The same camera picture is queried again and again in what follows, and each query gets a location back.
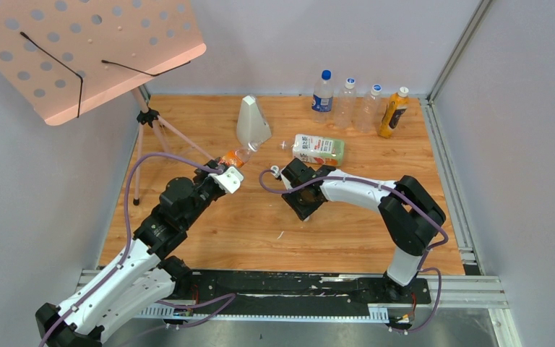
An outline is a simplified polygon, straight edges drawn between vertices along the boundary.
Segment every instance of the blue label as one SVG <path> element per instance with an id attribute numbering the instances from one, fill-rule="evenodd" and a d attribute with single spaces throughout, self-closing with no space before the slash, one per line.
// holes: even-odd
<path id="1" fill-rule="evenodd" d="M 311 102 L 311 109 L 318 112 L 330 112 L 332 106 L 333 97 L 322 99 L 314 95 L 314 99 Z"/>

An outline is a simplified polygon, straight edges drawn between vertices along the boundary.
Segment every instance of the bottle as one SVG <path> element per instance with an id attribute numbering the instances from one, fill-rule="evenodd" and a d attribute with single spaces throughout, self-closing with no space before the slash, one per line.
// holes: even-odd
<path id="1" fill-rule="evenodd" d="M 331 166 L 343 164 L 344 147 L 343 140 L 305 134 L 297 134 L 294 140 L 282 141 L 279 145 L 282 150 L 291 150 L 293 158 Z"/>
<path id="2" fill-rule="evenodd" d="M 382 86 L 373 85 L 371 90 L 365 95 L 361 109 L 354 118 L 354 128 L 356 128 L 356 130 L 360 132 L 369 132 L 373 128 L 374 117 L 382 101 L 379 96 L 380 90 L 382 90 Z"/>
<path id="3" fill-rule="evenodd" d="M 253 154 L 258 152 L 260 144 L 258 142 L 249 142 L 248 145 L 240 147 L 236 150 L 229 150 L 221 159 L 220 163 L 228 166 L 242 167 L 250 160 Z"/>
<path id="4" fill-rule="evenodd" d="M 409 92 L 409 89 L 406 87 L 401 87 L 398 92 L 390 96 L 384 118 L 382 118 L 382 123 L 380 123 L 377 130 L 379 136 L 387 139 L 392 136 L 392 132 L 399 123 L 399 118 L 401 118 L 405 110 L 408 109 Z"/>
<path id="5" fill-rule="evenodd" d="M 324 70 L 322 78 L 314 86 L 314 99 L 311 102 L 311 109 L 314 112 L 314 121 L 325 123 L 327 115 L 333 105 L 333 86 L 330 82 L 331 71 Z"/>
<path id="6" fill-rule="evenodd" d="M 335 126 L 338 128 L 345 129 L 352 124 L 352 113 L 354 113 L 354 107 L 356 106 L 355 83 L 356 81 L 353 78 L 348 78 L 339 91 L 337 106 L 333 114 Z"/>

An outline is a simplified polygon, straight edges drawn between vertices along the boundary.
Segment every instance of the tripod leg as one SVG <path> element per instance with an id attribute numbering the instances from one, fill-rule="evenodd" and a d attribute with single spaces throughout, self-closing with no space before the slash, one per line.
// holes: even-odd
<path id="1" fill-rule="evenodd" d="M 160 129 L 158 129 L 158 127 L 160 127 L 160 124 L 154 123 L 154 126 L 152 127 L 152 131 L 154 131 L 154 135 L 158 137 L 158 141 L 160 142 L 160 145 L 163 146 L 163 152 L 171 154 L 171 148 L 169 147 L 169 144 L 165 140 L 163 133 L 160 132 Z"/>
<path id="2" fill-rule="evenodd" d="M 192 140 L 189 139 L 186 135 L 182 134 L 179 130 L 177 130 L 173 125 L 169 124 L 163 117 L 158 116 L 158 121 L 162 125 L 164 125 L 165 128 L 171 130 L 173 133 L 175 133 L 176 135 L 181 137 L 184 141 L 188 142 L 188 144 L 191 145 L 194 149 L 198 150 L 199 152 L 201 152 L 201 154 L 205 155 L 207 157 L 207 159 L 209 159 L 209 160 L 215 159 L 208 152 L 205 152 L 205 150 L 203 148 L 199 147 L 199 145 L 192 142 Z"/>
<path id="3" fill-rule="evenodd" d="M 143 152 L 143 124 L 139 123 L 139 134 L 137 135 L 137 160 L 142 157 Z M 135 193 L 133 196 L 133 205 L 139 205 L 139 180 L 141 179 L 141 167 L 137 167 L 135 170 Z"/>

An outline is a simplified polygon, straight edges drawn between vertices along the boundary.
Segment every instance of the wooden tabletop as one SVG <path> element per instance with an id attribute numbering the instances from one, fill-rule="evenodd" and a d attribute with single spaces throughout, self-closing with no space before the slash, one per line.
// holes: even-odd
<path id="1" fill-rule="evenodd" d="M 417 99 L 410 100 L 390 140 L 375 132 L 361 134 L 352 128 L 341 130 L 314 123 L 310 97 L 266 96 L 258 100 L 271 126 L 272 138 L 241 168 L 245 175 L 241 188 L 212 203 L 190 228 L 188 239 L 174 251 L 189 267 L 347 273 L 383 273 L 387 269 L 395 245 L 379 213 L 327 202 L 310 221 L 302 222 L 280 195 L 266 192 L 259 185 L 261 170 L 272 165 L 283 167 L 291 161 L 291 153 L 278 149 L 278 143 L 298 133 L 345 140 L 341 169 L 348 174 L 381 180 L 398 180 L 403 175 L 417 178 L 448 214 Z M 154 95 L 150 103 L 164 119 L 216 157 L 240 145 L 235 133 L 240 105 L 241 96 Z M 207 162 L 179 137 L 167 129 L 163 131 L 175 154 Z M 145 127 L 144 134 L 143 152 L 160 151 L 160 143 L 149 127 Z M 133 206 L 129 202 L 133 231 L 157 205 L 167 182 L 179 176 L 191 178 L 193 171 L 191 166 L 169 159 L 146 160 L 142 165 L 141 204 Z M 283 184 L 271 175 L 266 175 L 265 180 L 270 187 L 283 189 Z M 429 255 L 426 265 L 436 266 L 446 274 L 462 275 L 449 218 L 444 228 L 451 239 Z M 125 240 L 121 194 L 100 263 L 113 259 Z"/>

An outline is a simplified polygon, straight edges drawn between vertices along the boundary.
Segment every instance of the wall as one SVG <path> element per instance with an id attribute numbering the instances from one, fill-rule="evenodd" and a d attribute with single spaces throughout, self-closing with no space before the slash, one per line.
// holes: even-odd
<path id="1" fill-rule="evenodd" d="M 496 0 L 436 102 L 524 346 L 555 346 L 555 1 Z"/>
<path id="2" fill-rule="evenodd" d="M 192 0 L 207 52 L 152 93 L 311 94 L 323 69 L 427 93 L 478 0 Z"/>
<path id="3" fill-rule="evenodd" d="M 35 310 L 97 264 L 139 112 L 125 95 L 45 125 L 0 75 L 0 346 L 36 346 Z"/>

